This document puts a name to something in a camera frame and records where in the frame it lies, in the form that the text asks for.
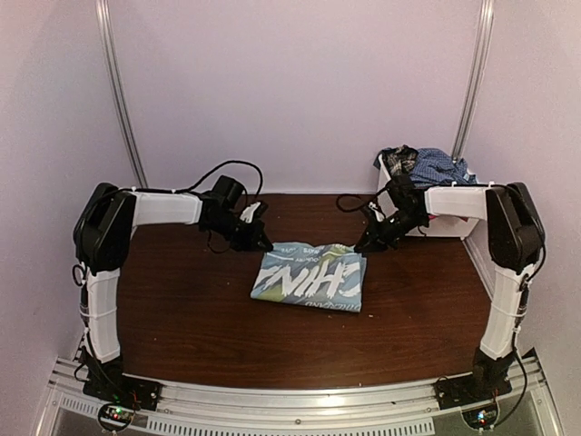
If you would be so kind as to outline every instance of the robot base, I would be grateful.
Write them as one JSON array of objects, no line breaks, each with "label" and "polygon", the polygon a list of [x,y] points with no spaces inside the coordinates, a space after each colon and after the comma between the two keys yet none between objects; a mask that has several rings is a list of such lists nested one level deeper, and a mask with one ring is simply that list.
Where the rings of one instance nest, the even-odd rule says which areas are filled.
[{"label": "robot base", "polygon": [[[134,391],[135,396],[139,400],[141,409],[147,411],[155,411],[157,409],[157,401],[160,395],[161,384],[157,381],[149,381],[144,379],[135,379],[134,377],[123,376],[123,387],[127,391]],[[99,400],[111,401],[126,409],[133,408],[133,400],[130,398],[120,398],[115,396],[110,390],[100,389],[100,383],[87,381],[83,387],[83,393],[90,397],[98,398]]]},{"label": "robot base", "polygon": [[[443,411],[475,402],[490,401],[493,396],[490,391],[477,390],[475,387],[476,381],[473,374],[436,381],[434,390],[439,408]],[[512,392],[512,386],[508,380],[498,382],[496,389],[497,396]]]}]

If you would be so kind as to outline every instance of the vertical metal pole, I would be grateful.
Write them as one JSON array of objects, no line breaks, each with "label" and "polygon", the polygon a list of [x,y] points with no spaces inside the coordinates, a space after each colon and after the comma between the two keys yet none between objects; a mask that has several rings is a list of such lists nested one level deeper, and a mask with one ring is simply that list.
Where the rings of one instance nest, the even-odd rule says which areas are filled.
[{"label": "vertical metal pole", "polygon": [[472,69],[468,80],[468,89],[464,100],[464,108],[460,116],[460,124],[456,133],[456,140],[452,150],[452,159],[454,162],[459,160],[464,153],[468,130],[472,123],[472,117],[476,109],[478,90],[482,83],[484,69],[487,63],[488,48],[490,47],[490,36],[492,35],[492,25],[494,22],[494,0],[482,0],[480,9],[480,21],[478,22],[478,33],[476,37],[476,46],[474,48],[474,57],[472,59]]},{"label": "vertical metal pole", "polygon": [[127,103],[125,102],[125,94],[123,92],[123,84],[121,82],[121,75],[119,74],[119,65],[117,64],[117,54],[115,52],[115,44],[113,40],[113,29],[111,28],[111,18],[109,16],[109,2],[108,0],[96,0],[97,19],[99,21],[99,28],[101,30],[101,40],[103,42],[103,49],[105,54],[105,62],[107,71],[109,72],[109,80],[111,81],[111,88],[113,90],[113,101],[115,103],[115,110],[119,118],[119,125],[123,134],[123,141],[125,148],[129,154],[129,161],[135,174],[135,179],[140,187],[148,187],[143,164],[137,151],[135,144],[135,137],[133,136],[133,128],[129,113],[127,112]]}]

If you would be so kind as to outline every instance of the black cable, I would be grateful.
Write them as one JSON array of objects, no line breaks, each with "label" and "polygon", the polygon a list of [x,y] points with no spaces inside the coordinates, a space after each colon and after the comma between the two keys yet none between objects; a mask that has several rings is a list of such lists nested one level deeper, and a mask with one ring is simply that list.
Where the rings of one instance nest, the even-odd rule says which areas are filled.
[{"label": "black cable", "polygon": [[218,165],[214,166],[208,173],[204,174],[192,186],[187,187],[187,188],[183,188],[183,189],[178,189],[175,192],[176,193],[191,193],[194,189],[196,189],[198,186],[200,186],[208,177],[210,177],[216,171],[218,171],[219,169],[221,169],[223,166],[230,165],[230,164],[246,165],[246,166],[250,166],[250,168],[253,168],[254,170],[256,170],[256,172],[258,173],[258,176],[259,176],[258,189],[256,190],[256,194],[254,194],[254,199],[256,200],[256,197],[258,197],[258,195],[262,191],[262,184],[264,182],[264,177],[262,175],[262,170],[258,167],[258,165],[255,165],[252,162],[240,161],[240,160],[236,160],[236,159],[231,159],[229,161],[224,161],[222,163],[219,163]]},{"label": "black cable", "polygon": [[212,241],[212,235],[213,235],[212,230],[209,230],[208,231],[208,240],[206,241],[206,245],[208,246],[208,248],[210,249],[210,251],[212,253],[214,253],[214,254],[224,254],[224,253],[228,252],[231,249],[230,245],[228,245],[228,247],[226,247],[224,250],[221,250],[221,251],[215,250],[212,247],[212,245],[210,244],[210,242]]},{"label": "black cable", "polygon": [[78,377],[78,373],[79,373],[79,371],[80,371],[80,370],[81,370],[83,367],[84,367],[84,363],[81,363],[79,366],[77,366],[77,367],[76,367],[76,369],[75,369],[75,370],[74,370],[74,372],[73,372],[73,376],[74,376],[74,379],[75,379],[75,380],[77,380],[77,381],[79,381],[79,382],[81,382],[81,383],[86,383],[86,382],[88,382],[87,380],[81,380],[81,379],[79,379],[79,377]]},{"label": "black cable", "polygon": [[340,204],[341,199],[346,198],[346,197],[360,199],[361,197],[359,195],[355,194],[355,193],[342,193],[340,195],[337,195],[337,198],[335,199],[335,205],[337,206],[337,209],[339,209],[340,211],[342,211],[344,213],[357,212],[357,211],[360,211],[361,209],[363,209],[368,203],[376,200],[380,195],[382,195],[383,193],[385,193],[387,190],[388,190],[388,187],[386,185],[383,188],[381,188],[379,191],[377,191],[366,202],[362,202],[358,206],[352,207],[352,208],[349,208],[349,209],[341,206],[341,204]]},{"label": "black cable", "polygon": [[525,394],[527,393],[527,386],[528,386],[527,370],[525,370],[525,365],[523,364],[523,361],[520,359],[520,356],[518,355],[517,334],[516,333],[512,338],[512,350],[513,350],[515,356],[517,357],[518,366],[520,366],[520,370],[523,372],[523,376],[525,377],[525,384],[523,386],[523,391],[520,393],[520,396],[518,397],[517,403],[513,406],[513,408],[510,410],[510,412],[504,416],[504,418],[502,420],[500,420],[499,422],[494,424],[494,428],[503,424],[504,422],[507,421],[508,418],[510,418],[510,416],[517,410],[518,406],[523,401],[523,398],[525,398]]},{"label": "black cable", "polygon": [[531,280],[533,280],[533,277],[535,277],[538,274],[538,272],[541,271],[541,268],[543,267],[543,265],[545,265],[545,259],[547,258],[547,248],[545,246],[545,243],[543,243],[543,246],[541,248],[543,249],[543,254],[542,254],[542,257],[541,257],[541,262],[538,263],[538,267],[527,278],[527,282],[530,282]]},{"label": "black cable", "polygon": [[119,404],[115,404],[114,402],[107,402],[103,406],[101,406],[101,408],[97,412],[97,422],[99,422],[99,425],[103,430],[119,433],[131,425],[131,423],[133,422],[133,418],[135,417],[135,410],[133,410],[133,418],[131,418],[130,421],[126,422],[123,425],[112,425],[108,422],[103,421],[104,411],[109,407],[119,407]]},{"label": "black cable", "polygon": [[[81,278],[79,279],[79,276],[77,275],[77,272],[80,272],[81,274]],[[81,266],[79,263],[76,265],[73,265],[73,269],[72,269],[72,273],[73,273],[73,282],[74,284],[76,284],[79,288],[83,286],[83,281],[86,280],[87,278],[87,268],[83,266]]]}]

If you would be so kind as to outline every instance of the aluminum frame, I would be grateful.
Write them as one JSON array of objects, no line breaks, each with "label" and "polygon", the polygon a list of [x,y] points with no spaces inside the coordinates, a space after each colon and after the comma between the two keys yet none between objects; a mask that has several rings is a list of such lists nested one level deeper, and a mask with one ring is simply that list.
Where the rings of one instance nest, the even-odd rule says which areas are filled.
[{"label": "aluminum frame", "polygon": [[[537,358],[524,360],[528,389],[535,398],[537,417],[545,436],[562,436],[547,381]],[[36,436],[52,434],[60,409],[95,416],[102,404],[83,395],[83,384],[74,379],[78,362],[57,359],[44,397],[45,406],[35,425]],[[80,370],[83,378],[86,370]],[[515,363],[508,372],[513,391],[502,398],[520,395],[524,378]],[[154,431],[156,422],[168,428],[195,427],[220,434],[345,434],[379,431],[394,425],[414,425],[440,415],[459,413],[460,408],[441,411],[432,384],[436,379],[363,388],[323,390],[255,390],[203,386],[175,381],[162,384],[157,411],[139,411],[131,427],[152,434],[180,434]],[[71,409],[71,399],[85,404]]]},{"label": "aluminum frame", "polygon": [[482,0],[476,45],[474,47],[474,55],[472,58],[472,68],[468,79],[468,89],[464,99],[464,106],[462,108],[462,115],[460,116],[456,140],[454,141],[454,148],[452,149],[452,159],[454,162],[462,157],[464,149],[466,148],[468,131],[476,110],[478,91],[480,90],[484,70],[487,64],[493,24],[494,0]]},{"label": "aluminum frame", "polygon": [[137,150],[135,143],[135,136],[129,113],[127,111],[127,103],[125,101],[125,92],[123,91],[123,83],[121,74],[119,73],[119,65],[117,63],[117,53],[115,52],[115,43],[113,38],[113,29],[111,27],[111,17],[109,15],[109,1],[96,0],[97,21],[99,22],[99,29],[101,31],[101,42],[103,43],[103,50],[105,54],[105,63],[107,72],[109,73],[109,80],[111,81],[111,89],[113,91],[113,102],[115,105],[115,112],[119,118],[119,126],[125,142],[125,148],[129,155],[129,162],[131,164],[133,174],[140,187],[147,188],[147,178],[143,169],[143,163]]}]

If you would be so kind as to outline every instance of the folded t-shirt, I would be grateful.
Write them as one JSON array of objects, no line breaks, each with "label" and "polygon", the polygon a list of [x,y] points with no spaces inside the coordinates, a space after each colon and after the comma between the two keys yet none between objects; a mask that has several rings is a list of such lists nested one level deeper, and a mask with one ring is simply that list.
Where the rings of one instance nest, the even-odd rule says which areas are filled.
[{"label": "folded t-shirt", "polygon": [[275,243],[264,254],[251,298],[359,312],[365,266],[361,254],[339,243]]}]

